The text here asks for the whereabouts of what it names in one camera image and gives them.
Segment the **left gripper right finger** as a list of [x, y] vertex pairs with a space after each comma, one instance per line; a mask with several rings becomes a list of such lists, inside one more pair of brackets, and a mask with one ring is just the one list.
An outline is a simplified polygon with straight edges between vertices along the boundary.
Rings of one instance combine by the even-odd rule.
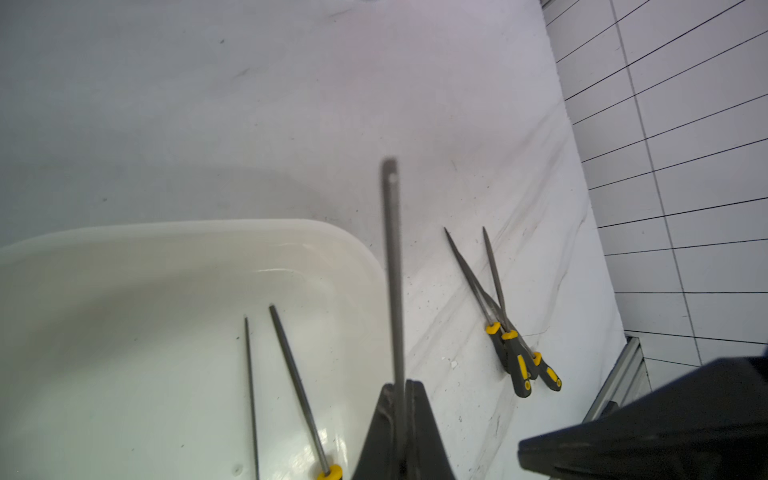
[[422, 382], [407, 380], [405, 479], [454, 479]]

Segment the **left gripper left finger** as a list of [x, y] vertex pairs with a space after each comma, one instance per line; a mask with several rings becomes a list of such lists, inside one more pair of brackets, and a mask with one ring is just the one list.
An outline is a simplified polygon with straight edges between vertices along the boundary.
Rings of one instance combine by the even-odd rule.
[[355, 468], [354, 480], [395, 478], [394, 386], [385, 384]]

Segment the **file tool yellow black handle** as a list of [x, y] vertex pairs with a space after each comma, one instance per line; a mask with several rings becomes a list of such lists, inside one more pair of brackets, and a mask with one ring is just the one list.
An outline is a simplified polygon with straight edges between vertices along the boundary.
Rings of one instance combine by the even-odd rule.
[[246, 348], [246, 365], [248, 375], [248, 394], [249, 394], [249, 408], [250, 408], [250, 423], [252, 434], [252, 453], [254, 463], [254, 479], [260, 479], [260, 466], [259, 466], [259, 452], [258, 452], [258, 431], [257, 431], [257, 414], [256, 414], [256, 401], [254, 391], [254, 373], [253, 373], [253, 357], [251, 347], [251, 334], [249, 319], [244, 318], [244, 334], [245, 334], [245, 348]]

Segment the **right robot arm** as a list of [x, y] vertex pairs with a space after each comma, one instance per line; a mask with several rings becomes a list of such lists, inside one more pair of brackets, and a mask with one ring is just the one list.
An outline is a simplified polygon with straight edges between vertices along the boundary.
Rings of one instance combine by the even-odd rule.
[[767, 359], [721, 358], [605, 417], [523, 440], [557, 479], [764, 479]]

